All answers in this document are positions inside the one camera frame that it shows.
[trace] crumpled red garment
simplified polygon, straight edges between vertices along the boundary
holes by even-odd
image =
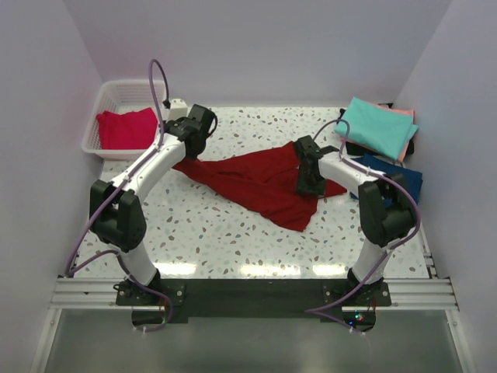
[[[216,162],[183,159],[174,169],[280,227],[302,232],[316,212],[318,198],[295,191],[299,164],[290,142]],[[337,183],[326,184],[325,197],[345,192]]]

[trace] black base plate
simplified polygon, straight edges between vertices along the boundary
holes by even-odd
[[[353,287],[347,279],[162,279],[161,285],[162,291],[175,306],[173,323],[188,322],[190,317],[315,318],[304,310],[329,304]],[[367,307],[373,298],[378,306],[391,305],[388,285],[382,282],[368,291],[366,296],[350,299],[342,305]],[[157,300],[144,304],[142,299],[118,295],[116,304],[157,305]],[[339,319],[350,317],[344,315],[340,307],[329,309],[327,313]],[[135,315],[142,317],[143,312],[136,312]]]

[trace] metal frame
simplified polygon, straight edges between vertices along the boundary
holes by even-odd
[[[476,367],[462,330],[459,308],[452,284],[450,279],[438,278],[422,227],[420,234],[429,278],[385,279],[390,288],[392,306],[377,307],[377,310],[445,311],[463,373],[475,373]],[[115,303],[116,291],[113,289],[113,285],[122,280],[122,278],[60,278],[57,280],[30,373],[43,373],[45,371],[63,309],[156,309],[156,307],[117,306]],[[342,307],[342,309],[343,311],[364,311],[366,308]]]
[[[122,279],[61,278],[57,281],[50,303],[51,309],[135,309],[157,307],[116,306],[114,284]],[[457,302],[450,280],[390,279],[391,307],[378,310],[443,310],[457,311]],[[364,311],[367,307],[343,307],[344,311]]]

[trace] red cloth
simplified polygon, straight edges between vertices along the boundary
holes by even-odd
[[[224,161],[183,159],[174,169],[208,185],[224,198],[259,212],[280,227],[302,232],[316,212],[318,199],[295,191],[299,160],[293,143]],[[328,181],[325,196],[346,189]]]
[[[102,149],[146,149],[154,142],[158,122],[150,107],[125,114],[104,111],[96,119]]]

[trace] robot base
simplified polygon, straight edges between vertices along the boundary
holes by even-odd
[[[172,323],[186,323],[190,317],[315,318],[315,315],[307,314],[304,310],[330,304],[355,286],[353,279],[161,279],[158,281],[160,281],[160,291],[166,294],[174,305]],[[129,281],[120,283],[115,289],[118,290],[116,305],[159,304],[158,298],[148,296]],[[341,305],[369,307],[373,300],[377,306],[391,305],[390,291],[383,281],[363,287],[356,297]],[[334,307],[327,313],[363,331],[372,329],[376,319],[374,311],[343,312],[341,307]],[[132,311],[135,326],[160,323],[162,318],[163,313],[158,310]]]

